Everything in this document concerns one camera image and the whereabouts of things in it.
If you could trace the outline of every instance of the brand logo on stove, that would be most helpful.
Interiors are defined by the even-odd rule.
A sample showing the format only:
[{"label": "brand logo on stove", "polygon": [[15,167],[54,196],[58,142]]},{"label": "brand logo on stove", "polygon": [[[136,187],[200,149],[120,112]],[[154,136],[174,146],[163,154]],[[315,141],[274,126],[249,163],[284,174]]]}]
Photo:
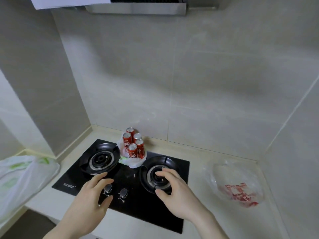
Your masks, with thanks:
[{"label": "brand logo on stove", "polygon": [[64,183],[63,185],[66,186],[66,187],[69,187],[69,188],[71,188],[71,189],[73,189],[74,187],[76,187],[76,185],[68,185],[68,184],[66,184],[66,183]]}]

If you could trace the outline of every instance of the white plastic bag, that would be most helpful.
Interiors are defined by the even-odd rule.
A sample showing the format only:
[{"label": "white plastic bag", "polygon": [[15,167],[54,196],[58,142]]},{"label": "white plastic bag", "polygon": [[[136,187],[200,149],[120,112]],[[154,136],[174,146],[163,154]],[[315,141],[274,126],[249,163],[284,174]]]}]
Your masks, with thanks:
[{"label": "white plastic bag", "polygon": [[117,146],[119,147],[120,152],[121,152],[121,158],[119,160],[119,163],[129,166],[131,169],[138,168],[146,160],[146,157],[147,157],[146,148],[144,147],[145,157],[143,159],[141,159],[141,158],[129,158],[129,154],[125,151],[124,141],[123,141],[123,134],[124,134],[124,132],[122,133],[122,136],[121,136],[120,140],[117,141]]},{"label": "white plastic bag", "polygon": [[0,223],[58,173],[55,159],[16,156],[0,161]]},{"label": "white plastic bag", "polygon": [[210,161],[204,170],[206,181],[220,199],[235,201],[245,208],[264,200],[258,177],[248,166],[229,160]]}]

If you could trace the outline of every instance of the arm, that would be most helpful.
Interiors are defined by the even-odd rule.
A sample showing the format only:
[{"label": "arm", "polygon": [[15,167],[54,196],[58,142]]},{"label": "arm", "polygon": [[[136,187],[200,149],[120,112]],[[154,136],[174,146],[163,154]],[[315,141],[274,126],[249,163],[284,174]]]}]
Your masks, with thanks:
[{"label": "arm", "polygon": [[86,182],[59,224],[43,239],[78,239],[91,233],[105,216],[113,196],[107,197],[99,206],[99,196],[104,186],[113,179],[102,179],[107,173],[94,176]]},{"label": "arm", "polygon": [[188,185],[173,169],[163,168],[156,175],[165,177],[172,186],[172,194],[157,189],[157,196],[175,216],[191,221],[202,239],[229,239],[214,215],[199,201]]}]

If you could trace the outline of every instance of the stove knob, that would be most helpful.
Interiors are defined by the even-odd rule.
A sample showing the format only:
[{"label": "stove knob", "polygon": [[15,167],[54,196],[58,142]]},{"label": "stove knob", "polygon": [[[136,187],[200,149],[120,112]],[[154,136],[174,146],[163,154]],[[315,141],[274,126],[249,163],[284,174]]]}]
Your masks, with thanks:
[{"label": "stove knob", "polygon": [[105,194],[109,194],[111,191],[112,191],[112,185],[111,184],[109,184],[109,185],[106,185],[105,187],[104,187],[104,193]]},{"label": "stove knob", "polygon": [[121,199],[125,199],[127,197],[127,194],[128,194],[128,190],[127,189],[121,189],[120,198]]}]

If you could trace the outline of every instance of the soda can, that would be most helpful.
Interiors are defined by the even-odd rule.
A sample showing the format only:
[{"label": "soda can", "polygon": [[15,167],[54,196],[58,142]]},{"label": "soda can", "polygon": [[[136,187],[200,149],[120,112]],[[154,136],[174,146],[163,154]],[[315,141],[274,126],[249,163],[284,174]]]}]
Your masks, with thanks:
[{"label": "soda can", "polygon": [[123,134],[123,142],[125,147],[125,152],[129,152],[129,145],[132,143],[132,135],[128,132]]},{"label": "soda can", "polygon": [[141,133],[135,133],[133,136],[133,142],[135,143],[136,140],[142,139],[142,134]]},{"label": "soda can", "polygon": [[138,146],[135,143],[129,145],[129,158],[138,157]]},{"label": "soda can", "polygon": [[140,138],[135,141],[135,144],[138,148],[138,157],[143,159],[145,156],[144,141]]},{"label": "soda can", "polygon": [[135,134],[135,129],[132,127],[129,127],[128,129],[126,129],[126,132],[129,132],[132,135],[132,139],[133,139],[133,136]]}]

